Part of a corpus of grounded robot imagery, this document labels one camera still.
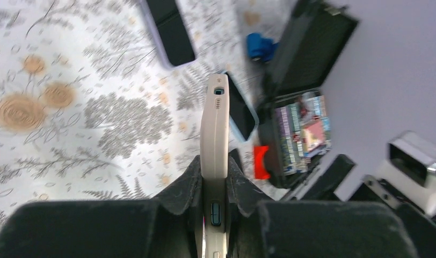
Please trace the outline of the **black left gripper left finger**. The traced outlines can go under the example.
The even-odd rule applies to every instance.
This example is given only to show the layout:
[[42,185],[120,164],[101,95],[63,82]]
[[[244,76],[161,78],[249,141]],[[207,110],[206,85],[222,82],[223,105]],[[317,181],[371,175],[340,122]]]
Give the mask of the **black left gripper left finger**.
[[201,191],[195,157],[151,199],[26,204],[0,231],[0,257],[200,257]]

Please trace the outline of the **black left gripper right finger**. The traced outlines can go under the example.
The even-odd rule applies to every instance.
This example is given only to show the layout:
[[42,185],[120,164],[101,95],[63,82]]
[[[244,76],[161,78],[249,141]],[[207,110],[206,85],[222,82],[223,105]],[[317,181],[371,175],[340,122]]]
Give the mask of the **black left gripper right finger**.
[[402,221],[376,202],[275,201],[228,163],[228,257],[416,257]]

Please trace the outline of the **beige phone case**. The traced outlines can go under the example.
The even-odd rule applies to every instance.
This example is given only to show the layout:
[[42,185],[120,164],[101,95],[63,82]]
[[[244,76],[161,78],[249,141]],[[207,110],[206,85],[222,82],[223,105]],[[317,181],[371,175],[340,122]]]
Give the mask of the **beige phone case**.
[[229,84],[226,74],[212,74],[200,127],[205,257],[226,257],[226,179],[228,176]]

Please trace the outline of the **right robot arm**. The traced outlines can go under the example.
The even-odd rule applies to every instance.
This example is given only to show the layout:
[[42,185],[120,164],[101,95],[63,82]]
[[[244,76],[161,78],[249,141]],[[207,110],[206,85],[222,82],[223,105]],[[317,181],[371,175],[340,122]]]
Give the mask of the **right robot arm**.
[[340,154],[304,196],[275,201],[230,155],[228,257],[436,257],[436,222],[372,178],[348,202],[335,189],[354,167]]

